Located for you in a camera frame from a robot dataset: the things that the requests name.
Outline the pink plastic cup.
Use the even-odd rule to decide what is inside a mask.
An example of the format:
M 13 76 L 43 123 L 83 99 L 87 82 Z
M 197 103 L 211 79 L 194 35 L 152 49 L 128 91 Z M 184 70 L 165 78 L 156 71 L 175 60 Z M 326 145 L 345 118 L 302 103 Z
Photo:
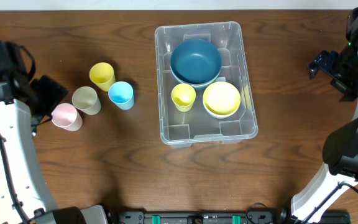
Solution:
M 59 104 L 52 111 L 52 122 L 54 125 L 67 131 L 77 131 L 83 125 L 79 112 L 69 103 Z

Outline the white plastic cup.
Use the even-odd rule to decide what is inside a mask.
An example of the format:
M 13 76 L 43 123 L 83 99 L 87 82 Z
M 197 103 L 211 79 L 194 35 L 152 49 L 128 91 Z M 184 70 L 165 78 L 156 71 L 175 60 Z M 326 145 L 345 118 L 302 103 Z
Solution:
M 71 98 L 73 106 L 88 115 L 96 115 L 101 110 L 101 103 L 95 89 L 90 86 L 78 88 Z

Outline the yellow plastic cup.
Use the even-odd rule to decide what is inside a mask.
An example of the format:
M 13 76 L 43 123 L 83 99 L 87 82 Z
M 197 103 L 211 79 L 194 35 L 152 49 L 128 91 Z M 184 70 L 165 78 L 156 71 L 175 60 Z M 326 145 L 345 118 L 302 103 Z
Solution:
M 172 92 L 171 98 L 175 107 L 181 112 L 191 110 L 196 99 L 195 89 L 186 83 L 176 85 Z
M 99 62 L 93 65 L 89 71 L 90 80 L 102 91 L 109 91 L 116 82 L 113 67 L 106 62 Z

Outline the yellow bowl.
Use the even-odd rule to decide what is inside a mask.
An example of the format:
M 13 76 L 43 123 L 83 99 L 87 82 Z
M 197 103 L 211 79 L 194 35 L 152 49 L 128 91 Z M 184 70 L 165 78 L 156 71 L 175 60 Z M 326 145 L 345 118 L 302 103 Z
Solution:
M 213 113 L 224 115 L 238 110 L 241 104 L 239 90 L 228 82 L 214 82 L 203 93 L 203 105 Z

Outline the white small bowl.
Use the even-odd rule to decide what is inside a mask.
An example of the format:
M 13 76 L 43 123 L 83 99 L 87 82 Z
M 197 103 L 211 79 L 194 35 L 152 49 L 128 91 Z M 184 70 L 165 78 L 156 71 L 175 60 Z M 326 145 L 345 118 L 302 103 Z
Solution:
M 229 113 L 229 114 L 224 114 L 224 115 L 220 115 L 220 114 L 216 114 L 216 113 L 213 113 L 211 110 L 209 110 L 208 108 L 205 108 L 206 111 L 209 113 L 209 115 L 211 115 L 212 117 L 214 118 L 217 118 L 217 119 L 224 119 L 224 118 L 228 118 L 232 115 L 234 115 L 237 110 L 233 111 L 232 113 Z

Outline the dark blue top bowl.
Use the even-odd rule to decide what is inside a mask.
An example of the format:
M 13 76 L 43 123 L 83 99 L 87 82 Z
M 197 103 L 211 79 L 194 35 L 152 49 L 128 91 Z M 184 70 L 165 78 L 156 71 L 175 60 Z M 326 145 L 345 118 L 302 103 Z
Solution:
M 223 61 L 217 47 L 203 39 L 182 42 L 172 52 L 170 68 L 179 71 L 211 70 L 221 71 Z

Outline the light blue plastic cup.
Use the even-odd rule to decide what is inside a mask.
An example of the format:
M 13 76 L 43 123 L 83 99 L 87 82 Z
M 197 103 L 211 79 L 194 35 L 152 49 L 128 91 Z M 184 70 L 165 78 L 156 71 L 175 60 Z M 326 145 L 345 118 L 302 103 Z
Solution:
M 122 110 L 129 110 L 134 105 L 134 89 L 128 82 L 112 84 L 108 91 L 108 97 Z

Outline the cream large bowl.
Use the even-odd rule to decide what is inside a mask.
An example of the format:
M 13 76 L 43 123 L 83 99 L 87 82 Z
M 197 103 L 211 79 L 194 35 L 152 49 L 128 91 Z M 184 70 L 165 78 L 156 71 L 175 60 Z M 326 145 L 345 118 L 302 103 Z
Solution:
M 211 70 L 185 70 L 180 73 L 172 68 L 171 72 L 176 81 L 189 84 L 195 89 L 206 88 L 215 82 L 220 75 L 219 70 L 217 72 Z

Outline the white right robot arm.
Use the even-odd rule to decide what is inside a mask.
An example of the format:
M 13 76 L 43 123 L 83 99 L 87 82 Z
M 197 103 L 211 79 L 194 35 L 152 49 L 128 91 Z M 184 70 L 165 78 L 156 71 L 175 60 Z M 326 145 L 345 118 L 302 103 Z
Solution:
M 309 65 L 313 79 L 322 70 L 344 101 L 356 101 L 352 121 L 332 132 L 323 147 L 319 171 L 278 217 L 279 223 L 349 223 L 345 213 L 330 215 L 326 210 L 348 189 L 358 184 L 358 7 L 347 18 L 348 45 L 341 53 L 322 51 Z

